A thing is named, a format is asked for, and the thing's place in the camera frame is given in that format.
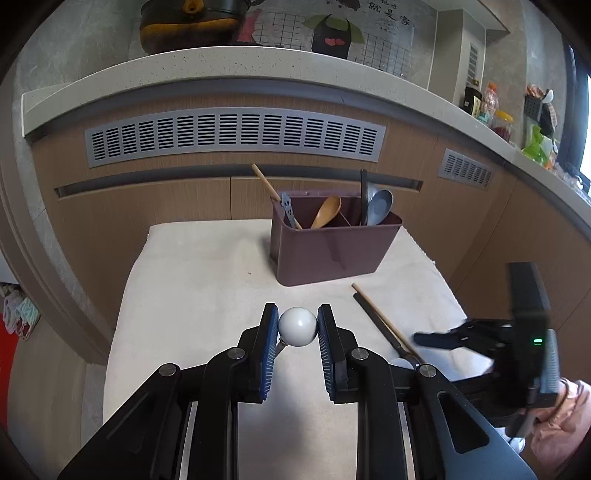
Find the person's hand in pink sleeve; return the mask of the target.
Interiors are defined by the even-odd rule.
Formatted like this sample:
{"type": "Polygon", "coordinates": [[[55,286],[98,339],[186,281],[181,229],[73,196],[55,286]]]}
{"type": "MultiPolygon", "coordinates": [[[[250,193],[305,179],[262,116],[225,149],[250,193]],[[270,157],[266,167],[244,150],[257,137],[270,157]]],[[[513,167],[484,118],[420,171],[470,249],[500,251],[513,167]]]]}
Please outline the person's hand in pink sleeve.
{"type": "Polygon", "coordinates": [[[534,409],[531,449],[555,474],[590,472],[590,385],[560,379],[556,405],[534,409]]]}

